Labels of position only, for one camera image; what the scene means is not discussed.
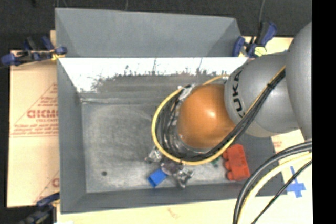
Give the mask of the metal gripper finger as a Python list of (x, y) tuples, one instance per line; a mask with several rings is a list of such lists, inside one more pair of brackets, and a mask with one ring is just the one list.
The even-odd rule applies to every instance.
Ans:
[(186, 167), (180, 167), (175, 172), (175, 180), (179, 188), (184, 189), (188, 181), (193, 177), (194, 171)]
[(156, 146), (154, 146), (144, 160), (147, 163), (159, 163), (162, 160), (162, 153)]

